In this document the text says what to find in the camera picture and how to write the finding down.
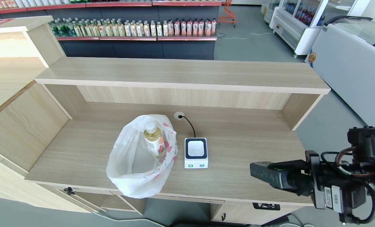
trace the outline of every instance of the wooden countertop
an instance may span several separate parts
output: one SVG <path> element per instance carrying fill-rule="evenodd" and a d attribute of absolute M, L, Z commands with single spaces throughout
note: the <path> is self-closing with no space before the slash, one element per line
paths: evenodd
<path fill-rule="evenodd" d="M 0 24 L 0 33 L 7 32 L 26 32 L 42 24 L 52 21 L 52 16 L 40 17 L 21 17 L 13 20 L 7 19 L 7 22 Z"/>
<path fill-rule="evenodd" d="M 209 168 L 186 170 L 183 141 L 191 137 L 187 121 L 174 119 L 182 111 L 206 137 Z M 307 197 L 273 189 L 251 177 L 254 161 L 304 158 L 304 149 L 281 111 L 86 102 L 48 146 L 26 180 L 63 187 L 118 191 L 106 175 L 109 155 L 121 129 L 143 114 L 164 114 L 177 132 L 178 155 L 159 195 L 234 201 L 276 201 L 311 206 Z"/>
<path fill-rule="evenodd" d="M 40 84 L 327 94 L 306 63 L 65 57 Z"/>

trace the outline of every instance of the drawer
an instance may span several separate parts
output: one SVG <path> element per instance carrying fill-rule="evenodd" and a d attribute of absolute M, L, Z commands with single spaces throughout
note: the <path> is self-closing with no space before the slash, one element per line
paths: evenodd
<path fill-rule="evenodd" d="M 262 225 L 302 207 L 280 205 L 280 210 L 258 210 L 253 207 L 252 203 L 234 204 L 230 202 L 228 204 L 228 201 L 225 201 L 224 204 L 212 204 L 210 210 L 212 221 Z"/>

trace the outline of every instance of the plastic bag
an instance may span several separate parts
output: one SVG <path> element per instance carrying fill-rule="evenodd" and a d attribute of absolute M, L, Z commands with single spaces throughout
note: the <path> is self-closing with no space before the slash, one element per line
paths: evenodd
<path fill-rule="evenodd" d="M 148 151 L 145 124 L 155 121 L 163 132 L 166 157 L 158 162 Z M 178 153 L 176 132 L 165 115 L 141 115 L 120 132 L 111 151 L 106 174 L 128 197 L 145 198 L 161 191 Z"/>

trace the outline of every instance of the white bottle cap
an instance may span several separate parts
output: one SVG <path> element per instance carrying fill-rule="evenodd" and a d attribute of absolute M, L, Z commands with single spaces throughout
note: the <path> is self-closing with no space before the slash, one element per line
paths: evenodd
<path fill-rule="evenodd" d="M 147 122 L 146 123 L 146 131 L 148 133 L 154 133 L 157 130 L 157 125 L 155 122 Z"/>

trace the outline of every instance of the glass door refrigerator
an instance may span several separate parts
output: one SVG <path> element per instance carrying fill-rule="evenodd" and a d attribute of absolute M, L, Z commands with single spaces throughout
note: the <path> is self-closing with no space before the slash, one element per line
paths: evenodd
<path fill-rule="evenodd" d="M 323 24 L 336 16 L 361 16 L 370 0 L 281 0 L 270 28 L 293 50 L 307 55 Z"/>
<path fill-rule="evenodd" d="M 306 58 L 369 126 L 375 126 L 375 22 L 339 17 L 325 23 Z"/>

